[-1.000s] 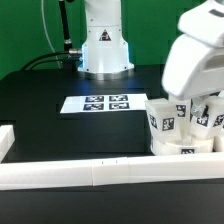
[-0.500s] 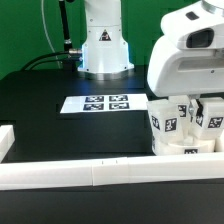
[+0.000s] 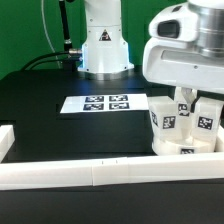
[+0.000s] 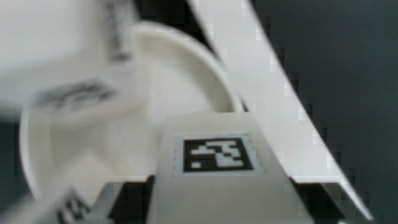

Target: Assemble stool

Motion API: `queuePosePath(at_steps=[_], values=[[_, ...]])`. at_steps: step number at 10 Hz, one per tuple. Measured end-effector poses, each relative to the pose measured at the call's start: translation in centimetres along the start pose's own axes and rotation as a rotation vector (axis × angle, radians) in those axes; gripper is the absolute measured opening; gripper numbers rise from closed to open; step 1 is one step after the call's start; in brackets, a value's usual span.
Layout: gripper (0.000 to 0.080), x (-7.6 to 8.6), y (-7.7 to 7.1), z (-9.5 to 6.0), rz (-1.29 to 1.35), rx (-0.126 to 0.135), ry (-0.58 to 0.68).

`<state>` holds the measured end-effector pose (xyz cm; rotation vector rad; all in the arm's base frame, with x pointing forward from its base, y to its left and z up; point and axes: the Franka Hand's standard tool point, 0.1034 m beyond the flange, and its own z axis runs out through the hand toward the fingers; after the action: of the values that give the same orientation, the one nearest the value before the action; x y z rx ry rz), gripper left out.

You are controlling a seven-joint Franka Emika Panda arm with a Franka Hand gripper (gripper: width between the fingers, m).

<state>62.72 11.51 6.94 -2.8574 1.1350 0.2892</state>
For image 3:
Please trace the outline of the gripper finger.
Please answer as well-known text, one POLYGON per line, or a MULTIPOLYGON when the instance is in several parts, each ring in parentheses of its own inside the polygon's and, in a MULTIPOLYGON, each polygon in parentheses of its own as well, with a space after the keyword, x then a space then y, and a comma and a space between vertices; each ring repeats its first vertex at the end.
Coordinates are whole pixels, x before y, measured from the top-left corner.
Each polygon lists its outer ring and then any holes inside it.
POLYGON ((187 110, 191 111, 191 105, 197 98, 197 91, 191 88, 181 88, 181 93, 187 104, 187 110))

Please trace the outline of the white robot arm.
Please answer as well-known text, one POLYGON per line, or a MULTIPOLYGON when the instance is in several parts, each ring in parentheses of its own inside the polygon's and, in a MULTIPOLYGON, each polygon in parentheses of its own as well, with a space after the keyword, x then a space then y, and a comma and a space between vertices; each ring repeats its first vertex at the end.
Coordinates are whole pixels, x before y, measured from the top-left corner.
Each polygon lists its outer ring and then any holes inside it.
MULTIPOLYGON (((122 37, 120 0, 84 0, 87 39, 79 69, 99 79, 131 69, 122 37)), ((148 27, 142 74, 151 83, 224 95, 224 0, 186 0, 165 8, 148 27)))

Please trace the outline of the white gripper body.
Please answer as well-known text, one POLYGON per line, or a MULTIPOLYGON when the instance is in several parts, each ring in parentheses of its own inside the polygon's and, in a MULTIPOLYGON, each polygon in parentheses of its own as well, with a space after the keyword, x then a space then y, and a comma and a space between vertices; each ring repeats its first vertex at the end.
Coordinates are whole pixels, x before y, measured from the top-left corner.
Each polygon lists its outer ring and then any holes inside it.
POLYGON ((149 82, 224 94, 224 4, 177 4, 149 24, 149 82))

